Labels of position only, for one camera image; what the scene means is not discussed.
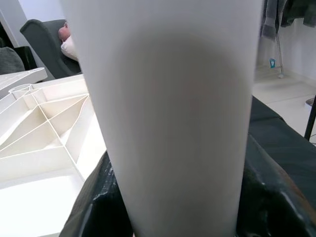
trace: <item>white plastic crate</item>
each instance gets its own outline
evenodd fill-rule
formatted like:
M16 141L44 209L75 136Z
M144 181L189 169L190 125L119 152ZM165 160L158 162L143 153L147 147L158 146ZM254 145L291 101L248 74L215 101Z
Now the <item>white plastic crate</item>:
M83 76L0 100L0 237L58 236L106 146Z

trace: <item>white cylinder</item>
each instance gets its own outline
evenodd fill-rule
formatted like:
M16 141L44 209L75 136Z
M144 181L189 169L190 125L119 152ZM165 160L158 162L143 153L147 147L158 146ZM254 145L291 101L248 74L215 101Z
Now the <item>white cylinder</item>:
M233 237L261 3L63 0L137 237Z

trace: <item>gray armchair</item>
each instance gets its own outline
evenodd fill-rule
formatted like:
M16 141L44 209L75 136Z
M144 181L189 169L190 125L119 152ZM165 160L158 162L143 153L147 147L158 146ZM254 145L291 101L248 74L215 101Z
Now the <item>gray armchair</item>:
M65 20L42 22L33 19L28 20L20 30L56 79L81 72L79 63L67 58L60 50L58 30L64 26L64 23Z

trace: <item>chair leg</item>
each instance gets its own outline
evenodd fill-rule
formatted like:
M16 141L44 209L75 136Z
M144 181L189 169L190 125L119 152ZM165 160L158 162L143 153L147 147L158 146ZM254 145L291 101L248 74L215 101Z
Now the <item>chair leg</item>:
M305 131L305 135L304 135L304 137L308 141L311 138L311 134L312 134L312 129L313 129L313 126L314 126L315 118L316 118L316 96L314 98L314 102L313 102L313 105L312 105L312 110L311 110L311 113L310 113L310 117L308 119L306 131Z

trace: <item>white floor tile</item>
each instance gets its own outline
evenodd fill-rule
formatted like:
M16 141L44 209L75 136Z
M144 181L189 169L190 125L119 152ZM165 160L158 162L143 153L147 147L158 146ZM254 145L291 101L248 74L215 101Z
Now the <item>white floor tile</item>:
M316 87L295 78L279 79L277 76L276 69L257 68L253 95L280 114L289 126L304 136L310 114L305 101L314 97ZM316 134L316 125L312 134Z
M263 103L271 103L306 95L316 94L316 88L297 79L275 76L256 79L253 86L253 95Z
M294 99L268 103L267 105L276 111L285 122L299 134L304 136L310 110L305 106L305 101L311 96L303 96Z

